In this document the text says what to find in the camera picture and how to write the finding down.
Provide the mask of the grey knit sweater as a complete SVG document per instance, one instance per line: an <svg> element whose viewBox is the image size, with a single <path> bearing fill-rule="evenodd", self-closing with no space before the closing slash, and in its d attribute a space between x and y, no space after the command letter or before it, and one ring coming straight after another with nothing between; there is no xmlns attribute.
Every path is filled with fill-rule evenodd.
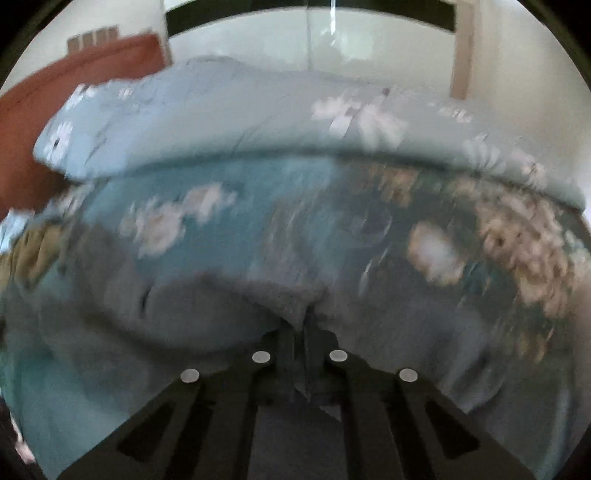
<svg viewBox="0 0 591 480"><path fill-rule="evenodd" d="M53 360L29 433L56 476L185 367L213 373L281 323L301 329L314 312L339 344L381 371L412 367L538 478L569 448L572 395L563 359L521 356L494 324L512 311L507 277L485 288L472 264L438 286L401 241L383 250L266 254L242 277L207 275L189 253L151 283L110 233L75 240L66 264L41 283L39 328Z"/></svg>

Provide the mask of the teal floral bedsheet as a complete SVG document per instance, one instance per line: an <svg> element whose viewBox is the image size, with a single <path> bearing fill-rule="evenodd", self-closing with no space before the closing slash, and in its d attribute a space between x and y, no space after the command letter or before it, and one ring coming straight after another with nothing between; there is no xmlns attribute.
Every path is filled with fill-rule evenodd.
<svg viewBox="0 0 591 480"><path fill-rule="evenodd" d="M53 360L40 334L39 287L93 228L119 240L151 283L169 280L189 253L204 274L242 277L270 252L290 260L394 241L438 286L481 266L485 288L507 277L515 289L512 311L494 324L504 349L568 365L570 448L560 468L589 424L590 233L577 210L546 195L479 175L362 160L189 161L82 184L27 229L46 223L62 226L59 257L33 288L11 284L1 294L1 391L49 478L59 474L46 473L29 433Z"/></svg>

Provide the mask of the tan knit sweater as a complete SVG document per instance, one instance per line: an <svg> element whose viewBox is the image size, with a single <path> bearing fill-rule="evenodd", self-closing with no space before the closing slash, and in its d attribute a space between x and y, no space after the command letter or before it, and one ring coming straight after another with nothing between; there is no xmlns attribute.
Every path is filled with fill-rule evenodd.
<svg viewBox="0 0 591 480"><path fill-rule="evenodd" d="M46 223L27 229L8 252L1 254L0 281L33 288L60 254L62 226Z"/></svg>

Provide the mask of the grey floral duvet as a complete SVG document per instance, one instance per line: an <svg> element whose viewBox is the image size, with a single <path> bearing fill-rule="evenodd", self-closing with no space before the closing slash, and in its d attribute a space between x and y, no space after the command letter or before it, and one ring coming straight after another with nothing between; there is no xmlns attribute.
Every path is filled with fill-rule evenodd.
<svg viewBox="0 0 591 480"><path fill-rule="evenodd" d="M138 80L77 86L33 155L77 180L184 158L359 154L467 170L583 209L556 159L474 104L429 89L197 57Z"/></svg>

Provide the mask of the white glossy wardrobe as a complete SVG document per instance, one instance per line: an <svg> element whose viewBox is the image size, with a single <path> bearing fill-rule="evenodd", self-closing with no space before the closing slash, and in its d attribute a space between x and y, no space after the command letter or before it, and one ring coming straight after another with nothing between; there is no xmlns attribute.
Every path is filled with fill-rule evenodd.
<svg viewBox="0 0 591 480"><path fill-rule="evenodd" d="M474 1L166 1L174 61L228 56L467 98Z"/></svg>

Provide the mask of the wall switch panel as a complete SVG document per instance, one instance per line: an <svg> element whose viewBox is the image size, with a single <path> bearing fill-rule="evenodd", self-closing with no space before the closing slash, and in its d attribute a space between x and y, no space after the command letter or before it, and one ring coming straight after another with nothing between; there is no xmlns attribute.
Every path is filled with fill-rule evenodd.
<svg viewBox="0 0 591 480"><path fill-rule="evenodd" d="M79 53L85 48L97 47L117 40L119 28L116 25L106 26L70 37L67 42L67 54Z"/></svg>

